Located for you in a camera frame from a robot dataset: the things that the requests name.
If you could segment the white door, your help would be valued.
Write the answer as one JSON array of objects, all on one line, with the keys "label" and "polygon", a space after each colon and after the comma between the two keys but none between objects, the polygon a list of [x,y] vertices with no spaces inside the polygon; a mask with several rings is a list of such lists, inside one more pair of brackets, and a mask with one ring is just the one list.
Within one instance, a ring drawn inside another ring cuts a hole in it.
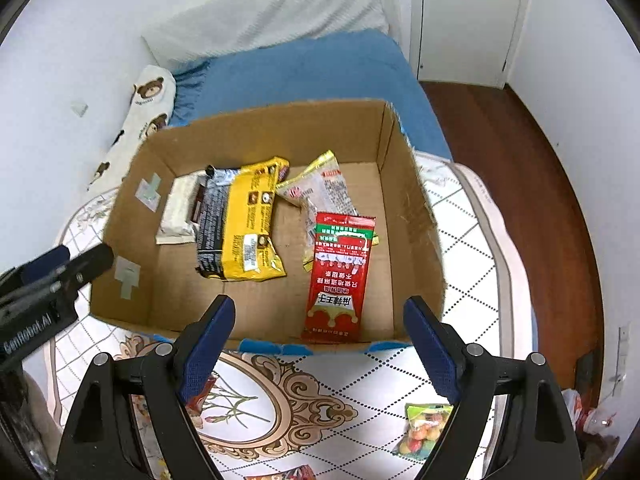
[{"label": "white door", "polygon": [[503,88],[528,0],[420,0],[420,81]]}]

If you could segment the blue bed sheet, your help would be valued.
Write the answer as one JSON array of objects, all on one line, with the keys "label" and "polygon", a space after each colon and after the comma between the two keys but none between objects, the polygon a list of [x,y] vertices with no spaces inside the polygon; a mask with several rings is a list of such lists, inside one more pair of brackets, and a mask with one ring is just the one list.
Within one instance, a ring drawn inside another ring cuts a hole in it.
[{"label": "blue bed sheet", "polygon": [[450,159],[433,107],[396,41],[374,29],[337,32],[208,58],[174,73],[171,127],[298,101],[382,100],[418,151]]}]

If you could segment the white brown snack packet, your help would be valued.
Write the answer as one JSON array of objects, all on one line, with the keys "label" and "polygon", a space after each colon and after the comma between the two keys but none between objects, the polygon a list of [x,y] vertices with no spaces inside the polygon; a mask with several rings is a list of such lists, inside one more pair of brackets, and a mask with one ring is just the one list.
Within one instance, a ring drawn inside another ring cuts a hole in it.
[{"label": "white brown snack packet", "polygon": [[195,242],[202,191],[206,187],[204,170],[175,178],[155,235],[157,245],[181,245]]}]

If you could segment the bear print pillow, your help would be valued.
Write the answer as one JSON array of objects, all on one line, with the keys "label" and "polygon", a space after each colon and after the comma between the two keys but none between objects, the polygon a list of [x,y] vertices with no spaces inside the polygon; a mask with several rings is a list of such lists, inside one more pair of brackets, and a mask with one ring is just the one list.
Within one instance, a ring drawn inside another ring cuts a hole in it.
[{"label": "bear print pillow", "polygon": [[89,195],[100,195],[119,187],[140,146],[168,125],[175,96],[176,82],[171,72],[160,66],[145,66],[134,84],[122,128],[89,182]]}]

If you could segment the colourful candy bag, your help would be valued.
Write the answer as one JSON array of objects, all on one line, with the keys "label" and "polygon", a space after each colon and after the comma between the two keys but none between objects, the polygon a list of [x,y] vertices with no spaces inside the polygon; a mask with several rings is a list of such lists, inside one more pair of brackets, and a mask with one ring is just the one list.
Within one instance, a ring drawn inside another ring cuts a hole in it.
[{"label": "colourful candy bag", "polygon": [[393,453],[409,460],[426,460],[444,432],[453,409],[449,404],[407,404],[406,430]]}]

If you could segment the red snack packet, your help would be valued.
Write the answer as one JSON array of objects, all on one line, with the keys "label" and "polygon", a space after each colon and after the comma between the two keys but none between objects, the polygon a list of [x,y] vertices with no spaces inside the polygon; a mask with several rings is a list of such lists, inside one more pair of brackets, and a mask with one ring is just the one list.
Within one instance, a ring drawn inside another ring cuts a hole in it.
[{"label": "red snack packet", "polygon": [[356,342],[366,296],[375,218],[319,212],[303,338]]}]

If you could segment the patterned table mat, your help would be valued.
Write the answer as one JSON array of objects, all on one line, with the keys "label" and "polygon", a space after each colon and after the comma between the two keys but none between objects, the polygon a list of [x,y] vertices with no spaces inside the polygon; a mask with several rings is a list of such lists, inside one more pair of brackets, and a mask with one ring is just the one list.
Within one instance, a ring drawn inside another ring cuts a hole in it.
[{"label": "patterned table mat", "polygon": [[[416,153],[432,206],[444,268],[445,323],[465,342],[523,359],[536,350],[526,272],[502,214],[470,168]],[[72,256],[102,242],[117,191],[81,207],[63,230]],[[50,411],[62,425],[80,376],[99,351],[116,359],[157,345],[150,328],[120,328],[89,313],[90,287],[76,301],[80,320],[46,346]],[[275,476],[311,466],[318,479],[412,479],[422,457],[396,451],[406,407],[440,398],[408,346],[346,352],[231,350],[215,367],[201,414],[201,437],[224,479]]]}]

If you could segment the yellow black snack packet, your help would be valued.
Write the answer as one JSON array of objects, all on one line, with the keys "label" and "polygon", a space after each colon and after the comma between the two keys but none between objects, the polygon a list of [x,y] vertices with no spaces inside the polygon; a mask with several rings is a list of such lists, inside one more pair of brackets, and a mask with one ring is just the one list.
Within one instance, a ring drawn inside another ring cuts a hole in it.
[{"label": "yellow black snack packet", "polygon": [[281,157],[205,172],[196,228],[196,270],[203,278],[263,282],[286,271],[271,239],[276,186],[290,163]]}]

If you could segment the yellow white snack packet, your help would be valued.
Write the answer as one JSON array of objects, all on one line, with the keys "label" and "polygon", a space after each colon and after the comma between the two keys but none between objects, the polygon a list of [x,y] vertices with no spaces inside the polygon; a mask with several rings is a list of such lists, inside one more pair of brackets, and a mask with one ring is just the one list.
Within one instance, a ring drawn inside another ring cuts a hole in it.
[{"label": "yellow white snack packet", "polygon": [[326,151],[298,176],[278,183],[276,193],[303,213],[303,268],[309,272],[314,258],[314,230],[318,212],[349,216],[358,214],[334,153]]}]

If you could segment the grey blanket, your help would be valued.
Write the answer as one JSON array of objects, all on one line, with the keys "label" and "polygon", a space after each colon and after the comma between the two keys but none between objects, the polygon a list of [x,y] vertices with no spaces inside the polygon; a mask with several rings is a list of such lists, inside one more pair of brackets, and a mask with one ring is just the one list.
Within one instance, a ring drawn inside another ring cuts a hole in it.
[{"label": "grey blanket", "polygon": [[178,72],[206,58],[366,29],[401,40],[397,1],[202,0],[142,38],[159,66]]}]

